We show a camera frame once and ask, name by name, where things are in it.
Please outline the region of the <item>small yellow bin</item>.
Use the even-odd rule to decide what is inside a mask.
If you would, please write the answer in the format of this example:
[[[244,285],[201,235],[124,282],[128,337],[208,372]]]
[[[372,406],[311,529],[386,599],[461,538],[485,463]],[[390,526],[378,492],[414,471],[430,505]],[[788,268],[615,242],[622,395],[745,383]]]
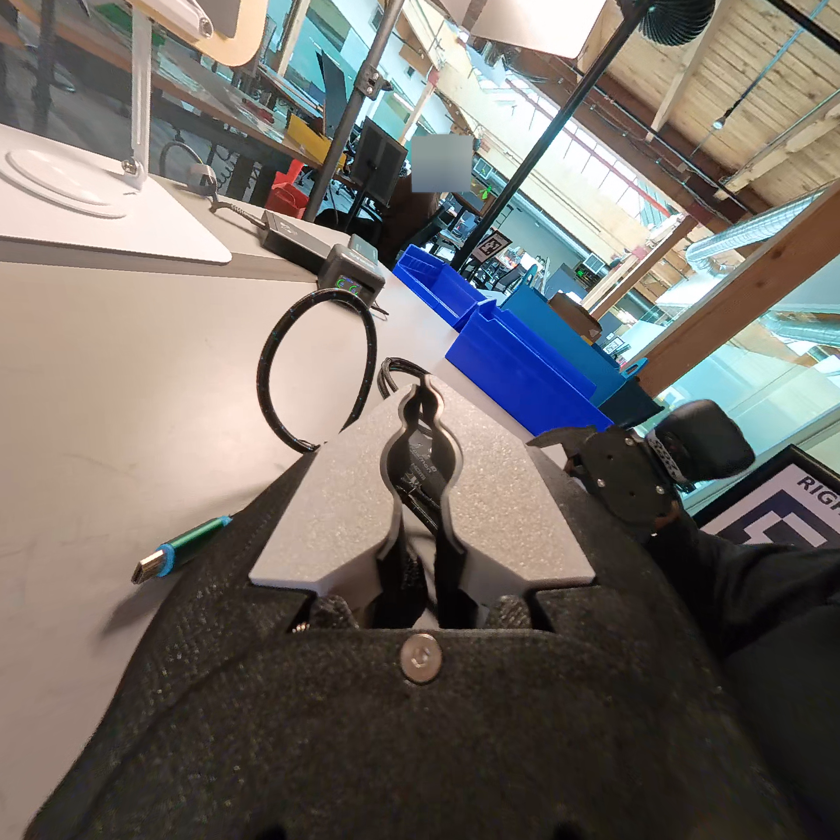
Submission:
[[[283,144],[296,158],[317,171],[322,168],[331,148],[330,139],[311,129],[293,113],[288,116],[283,135]]]

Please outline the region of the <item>person's black clothed torso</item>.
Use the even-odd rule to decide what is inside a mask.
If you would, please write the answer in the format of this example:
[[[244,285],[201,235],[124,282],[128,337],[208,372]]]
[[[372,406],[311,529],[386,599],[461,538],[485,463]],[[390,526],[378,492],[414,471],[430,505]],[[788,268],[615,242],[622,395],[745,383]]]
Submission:
[[[822,606],[723,661],[742,718],[809,838],[839,838],[839,620]]]

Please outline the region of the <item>blue plastic bin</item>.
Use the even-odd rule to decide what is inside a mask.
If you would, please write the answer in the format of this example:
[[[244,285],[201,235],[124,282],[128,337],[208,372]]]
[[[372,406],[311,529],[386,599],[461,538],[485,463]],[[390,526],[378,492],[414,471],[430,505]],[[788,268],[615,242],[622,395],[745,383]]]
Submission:
[[[478,302],[456,323],[445,358],[533,436],[561,427],[614,425],[595,384],[512,314]]]
[[[414,245],[403,251],[392,273],[458,333],[486,300],[450,264]]]

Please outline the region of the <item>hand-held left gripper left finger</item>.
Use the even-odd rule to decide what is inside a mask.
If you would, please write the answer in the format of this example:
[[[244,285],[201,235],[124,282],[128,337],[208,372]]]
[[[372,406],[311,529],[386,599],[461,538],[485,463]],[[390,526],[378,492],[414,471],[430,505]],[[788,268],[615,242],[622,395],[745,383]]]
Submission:
[[[402,515],[386,452],[405,431],[406,385],[321,446],[248,577],[253,585],[338,595],[366,607],[382,592],[377,560]]]

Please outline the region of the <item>black power adapter brick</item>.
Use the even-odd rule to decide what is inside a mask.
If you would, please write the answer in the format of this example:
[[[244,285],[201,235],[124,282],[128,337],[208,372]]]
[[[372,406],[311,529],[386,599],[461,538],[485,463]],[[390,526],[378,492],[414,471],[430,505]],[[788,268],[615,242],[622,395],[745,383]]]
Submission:
[[[259,231],[261,247],[304,270],[317,275],[330,259],[332,246],[301,228],[285,221],[281,215],[265,211]]]

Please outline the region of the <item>person's right forearm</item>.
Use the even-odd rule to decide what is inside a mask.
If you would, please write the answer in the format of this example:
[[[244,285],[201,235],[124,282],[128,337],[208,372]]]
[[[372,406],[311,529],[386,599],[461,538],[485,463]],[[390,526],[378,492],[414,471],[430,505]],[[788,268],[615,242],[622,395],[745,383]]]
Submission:
[[[720,658],[838,605],[838,548],[736,544],[682,517],[659,528],[646,549]]]

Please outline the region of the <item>grey metal pole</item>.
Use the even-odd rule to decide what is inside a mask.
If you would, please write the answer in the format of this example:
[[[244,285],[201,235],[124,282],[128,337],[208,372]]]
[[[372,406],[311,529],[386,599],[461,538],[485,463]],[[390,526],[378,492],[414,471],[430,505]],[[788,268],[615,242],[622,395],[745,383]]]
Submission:
[[[382,20],[368,51],[368,54],[353,82],[353,89],[344,107],[338,128],[332,138],[329,151],[320,167],[317,180],[310,192],[308,204],[303,214],[303,220],[314,222],[319,213],[322,200],[330,183],[340,167],[340,158],[350,139],[355,120],[360,114],[366,99],[375,100],[386,87],[386,80],[380,72],[380,62],[397,20],[402,12],[404,1],[385,2]]]

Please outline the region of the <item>black framed white sign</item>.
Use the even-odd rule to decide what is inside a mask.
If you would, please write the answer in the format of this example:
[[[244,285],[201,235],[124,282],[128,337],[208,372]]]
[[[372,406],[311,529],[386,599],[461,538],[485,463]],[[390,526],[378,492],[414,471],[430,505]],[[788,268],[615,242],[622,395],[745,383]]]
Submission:
[[[790,445],[694,514],[698,528],[735,544],[802,550],[839,546],[839,476]]]

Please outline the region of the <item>black hdmi switch box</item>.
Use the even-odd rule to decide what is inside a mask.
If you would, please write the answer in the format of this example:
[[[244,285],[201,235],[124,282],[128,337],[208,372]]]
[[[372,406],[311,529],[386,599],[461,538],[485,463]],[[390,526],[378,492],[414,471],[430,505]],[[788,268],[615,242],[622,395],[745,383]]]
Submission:
[[[441,499],[453,475],[448,449],[435,447],[433,430],[420,423],[401,433],[385,457],[386,476],[400,502],[435,534],[443,521]]]

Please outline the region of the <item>dark grey power bank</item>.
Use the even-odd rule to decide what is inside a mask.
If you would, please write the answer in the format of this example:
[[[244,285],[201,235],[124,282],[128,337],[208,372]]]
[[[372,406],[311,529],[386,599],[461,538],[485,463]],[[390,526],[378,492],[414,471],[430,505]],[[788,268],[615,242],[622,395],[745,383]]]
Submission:
[[[317,276],[319,290],[339,289],[354,295],[367,308],[375,305],[385,286],[379,262],[347,245],[334,245]]]

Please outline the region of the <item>red plastic bin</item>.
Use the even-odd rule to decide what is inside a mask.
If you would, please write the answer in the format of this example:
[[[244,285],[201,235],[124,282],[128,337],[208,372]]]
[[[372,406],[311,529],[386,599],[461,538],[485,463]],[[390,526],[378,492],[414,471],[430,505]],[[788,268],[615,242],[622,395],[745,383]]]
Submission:
[[[296,180],[304,165],[299,159],[292,159],[286,172],[276,173],[266,199],[266,210],[297,219],[303,218],[308,205],[308,195],[296,186]]]

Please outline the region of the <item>black metal pole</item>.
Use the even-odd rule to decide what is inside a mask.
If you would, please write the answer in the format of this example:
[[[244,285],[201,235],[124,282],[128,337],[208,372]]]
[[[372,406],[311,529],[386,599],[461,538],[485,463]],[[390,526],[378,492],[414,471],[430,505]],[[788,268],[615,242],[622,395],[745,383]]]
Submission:
[[[497,200],[472,230],[465,243],[459,248],[451,261],[450,265],[452,268],[456,271],[460,271],[463,268],[467,258],[490,231],[501,210],[517,194],[521,185],[531,174],[536,164],[542,159],[552,142],[574,114],[574,111],[582,104],[588,93],[593,89],[596,82],[601,78],[610,63],[624,47],[631,34],[640,25],[648,11],[654,5],[655,2],[653,1],[634,2],[623,12],[622,23],[602,48],[581,81],[576,85],[562,109],[556,113],[517,170],[508,178],[507,184]]]

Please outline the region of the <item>black monitor on stand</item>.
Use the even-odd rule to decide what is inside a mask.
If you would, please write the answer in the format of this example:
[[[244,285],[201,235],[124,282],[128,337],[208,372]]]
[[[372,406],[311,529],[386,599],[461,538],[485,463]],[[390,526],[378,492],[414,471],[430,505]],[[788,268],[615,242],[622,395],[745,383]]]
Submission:
[[[405,169],[408,150],[366,118],[355,147],[349,178],[365,196],[387,206]]]

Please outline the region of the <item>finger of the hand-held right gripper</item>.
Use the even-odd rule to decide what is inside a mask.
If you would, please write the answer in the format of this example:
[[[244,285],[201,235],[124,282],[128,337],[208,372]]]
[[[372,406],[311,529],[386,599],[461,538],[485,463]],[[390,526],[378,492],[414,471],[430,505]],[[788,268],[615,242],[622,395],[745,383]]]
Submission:
[[[585,443],[585,427],[562,427],[542,433],[527,442],[550,459],[570,459]]]

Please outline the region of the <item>silver ventilation duct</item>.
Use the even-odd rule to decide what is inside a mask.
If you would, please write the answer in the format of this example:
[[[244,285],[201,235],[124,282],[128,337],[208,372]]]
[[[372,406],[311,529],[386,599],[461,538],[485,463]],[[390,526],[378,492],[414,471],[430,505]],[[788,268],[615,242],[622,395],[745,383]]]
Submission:
[[[776,206],[758,216],[735,224],[726,230],[702,239],[686,249],[686,262],[694,271],[706,272],[722,277],[720,271],[711,267],[711,261],[719,254],[756,245],[776,236],[783,228],[797,218],[827,190],[823,186],[787,204]]]
[[[760,319],[777,337],[839,348],[839,315],[805,311],[769,311]]]

